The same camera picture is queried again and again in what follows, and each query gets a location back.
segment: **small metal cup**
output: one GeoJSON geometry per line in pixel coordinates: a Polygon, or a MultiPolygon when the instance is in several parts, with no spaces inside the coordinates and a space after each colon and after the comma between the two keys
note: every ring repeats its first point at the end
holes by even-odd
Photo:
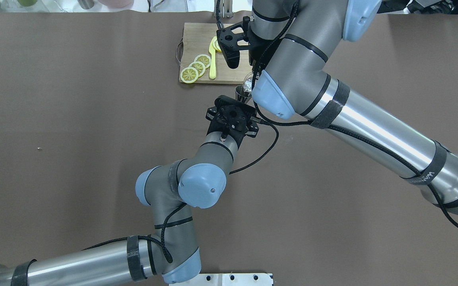
{"type": "Polygon", "coordinates": [[[246,92],[243,90],[243,85],[238,85],[235,89],[236,100],[241,101],[242,103],[247,103],[252,97],[251,92],[246,92]]]}
{"type": "Polygon", "coordinates": [[[84,10],[89,10],[95,6],[95,2],[93,0],[77,0],[79,5],[84,10]]]}

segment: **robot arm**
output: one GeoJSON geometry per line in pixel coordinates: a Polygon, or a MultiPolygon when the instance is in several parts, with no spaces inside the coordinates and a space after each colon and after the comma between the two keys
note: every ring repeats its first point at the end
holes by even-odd
{"type": "Polygon", "coordinates": [[[255,137],[256,110],[219,96],[207,111],[207,136],[193,158],[142,173],[135,193],[153,210],[155,234],[101,243],[77,253],[8,268],[0,286],[110,286],[162,275],[167,284],[200,273],[191,207],[209,208],[222,194],[245,136],[255,137]]]}
{"type": "MultiPolygon", "coordinates": [[[[307,118],[311,126],[326,129],[417,185],[429,202],[458,214],[458,154],[323,71],[340,40],[358,40],[379,7],[379,0],[255,0],[253,20],[247,20],[244,31],[250,62],[260,74],[253,100],[282,119],[294,113],[307,118]],[[284,35],[276,45],[272,39],[280,32],[284,35]],[[262,45],[269,46],[267,54],[259,54],[267,51],[258,48],[262,45]]],[[[227,37],[219,42],[231,51],[227,37]]]]}

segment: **velcro strap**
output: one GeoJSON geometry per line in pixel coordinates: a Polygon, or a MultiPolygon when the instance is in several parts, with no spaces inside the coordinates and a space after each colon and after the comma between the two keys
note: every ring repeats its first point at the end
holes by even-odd
{"type": "Polygon", "coordinates": [[[29,262],[23,263],[13,271],[12,280],[10,286],[27,286],[27,271],[29,270],[29,265],[33,262],[36,262],[36,259],[33,259],[29,262]]]}
{"type": "Polygon", "coordinates": [[[423,170],[420,176],[405,179],[406,182],[412,185],[429,185],[443,169],[446,163],[446,156],[449,151],[438,141],[434,141],[434,143],[436,144],[436,152],[434,153],[434,158],[432,158],[429,166],[423,170]]]}
{"type": "Polygon", "coordinates": [[[127,263],[134,282],[147,279],[144,268],[140,263],[138,236],[129,236],[127,238],[127,263]]]}
{"type": "Polygon", "coordinates": [[[178,199],[178,201],[182,201],[180,193],[178,192],[178,167],[180,166],[180,163],[184,160],[185,159],[174,162],[173,164],[171,164],[171,168],[169,168],[169,189],[176,197],[176,199],[178,199]]]}
{"type": "Polygon", "coordinates": [[[319,115],[314,118],[311,126],[319,129],[328,128],[335,118],[337,118],[338,114],[340,114],[342,107],[347,103],[350,91],[351,88],[339,80],[337,91],[335,95],[333,95],[332,100],[330,100],[319,115]]]}

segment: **white mounting plate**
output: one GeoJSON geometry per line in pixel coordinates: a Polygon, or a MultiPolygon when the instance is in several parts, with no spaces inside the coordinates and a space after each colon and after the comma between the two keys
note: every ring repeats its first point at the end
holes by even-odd
{"type": "Polygon", "coordinates": [[[273,286],[268,273],[203,273],[182,283],[169,286],[273,286]]]}

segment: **black strap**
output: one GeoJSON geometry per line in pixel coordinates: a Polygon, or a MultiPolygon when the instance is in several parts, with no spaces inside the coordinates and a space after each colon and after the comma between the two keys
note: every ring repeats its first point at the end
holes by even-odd
{"type": "Polygon", "coordinates": [[[287,21],[289,20],[289,16],[286,16],[286,17],[282,17],[282,18],[271,18],[271,17],[267,17],[265,15],[262,15],[260,14],[258,11],[256,11],[256,9],[254,9],[254,7],[252,7],[252,12],[254,12],[254,14],[256,16],[258,16],[259,18],[265,20],[265,21],[268,21],[268,22],[284,22],[284,21],[287,21]]]}
{"type": "Polygon", "coordinates": [[[293,34],[286,34],[284,36],[284,39],[291,40],[295,43],[298,43],[307,49],[311,50],[314,54],[318,55],[325,63],[328,61],[328,56],[320,50],[320,48],[316,47],[315,45],[311,44],[307,40],[300,38],[299,36],[293,35],[293,34]]]}
{"type": "Polygon", "coordinates": [[[134,282],[147,279],[140,263],[139,237],[129,236],[127,239],[127,263],[134,282]]]}
{"type": "Polygon", "coordinates": [[[180,219],[180,220],[177,220],[177,221],[173,221],[173,222],[168,222],[166,224],[158,224],[155,226],[155,230],[160,230],[162,228],[170,228],[172,226],[179,226],[180,224],[183,224],[183,223],[187,223],[189,221],[192,221],[192,217],[187,217],[187,218],[184,218],[184,219],[180,219]]]}
{"type": "Polygon", "coordinates": [[[10,286],[28,286],[27,284],[27,271],[29,270],[29,265],[33,262],[36,262],[36,259],[33,259],[29,262],[23,263],[17,267],[13,271],[12,281],[10,282],[10,286]]]}
{"type": "Polygon", "coordinates": [[[319,129],[328,128],[347,103],[350,91],[351,88],[339,80],[337,91],[335,92],[335,95],[333,95],[332,100],[330,100],[319,115],[314,118],[311,126],[319,129]]]}
{"type": "Polygon", "coordinates": [[[321,98],[323,98],[323,95],[325,94],[326,89],[328,89],[328,86],[330,85],[330,82],[331,82],[331,76],[329,74],[326,74],[326,80],[325,80],[325,83],[323,85],[323,88],[321,89],[321,91],[316,96],[316,99],[314,99],[314,101],[310,104],[309,108],[305,109],[305,111],[300,114],[301,116],[305,116],[305,115],[309,114],[312,111],[312,109],[314,109],[314,107],[316,107],[316,105],[318,105],[318,103],[321,100],[321,98]]]}
{"type": "Polygon", "coordinates": [[[432,180],[439,174],[441,169],[444,167],[446,162],[446,156],[448,150],[445,149],[438,141],[434,141],[436,144],[436,152],[431,163],[420,176],[404,179],[406,182],[412,185],[429,185],[432,180]]]}

